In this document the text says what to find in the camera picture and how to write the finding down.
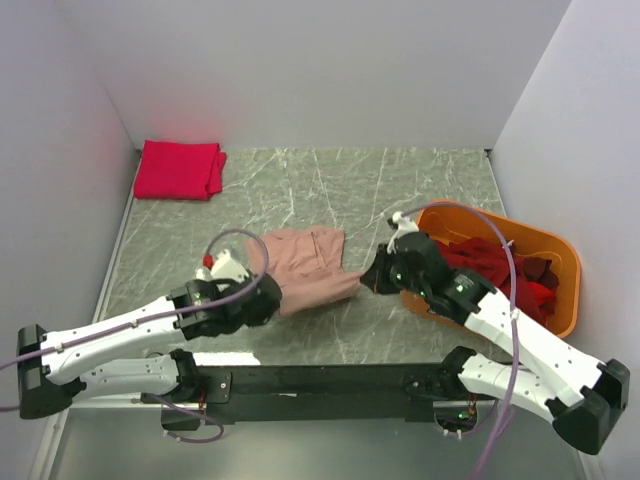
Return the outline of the pink t shirt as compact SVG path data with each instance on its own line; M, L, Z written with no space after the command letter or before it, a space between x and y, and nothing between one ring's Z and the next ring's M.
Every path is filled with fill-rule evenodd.
M279 285L279 314L291 316L350 298L358 292L359 272L342 268L345 232L328 226L281 228L261 237L269 255L267 273Z

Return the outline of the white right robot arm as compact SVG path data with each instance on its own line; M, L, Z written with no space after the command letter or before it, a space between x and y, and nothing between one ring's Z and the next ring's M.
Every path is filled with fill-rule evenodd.
M575 449L598 454L628 406L631 374L620 361L603 362L570 346L521 312L489 280L453 268L426 233L413 231L380 244L361 278L381 295L408 291L430 310L491 341L523 371L512 373L474 351L457 348L439 374L444 395L467 392L501 398L548 421Z

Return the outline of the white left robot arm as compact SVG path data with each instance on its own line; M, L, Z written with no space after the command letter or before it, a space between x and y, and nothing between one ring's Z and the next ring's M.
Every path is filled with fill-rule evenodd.
M137 310L76 330L24 327L17 342L19 415L45 418L77 400L120 393L189 401L205 384L191 353L177 349L155 360L133 353L262 326L281 300L268 274L194 279Z

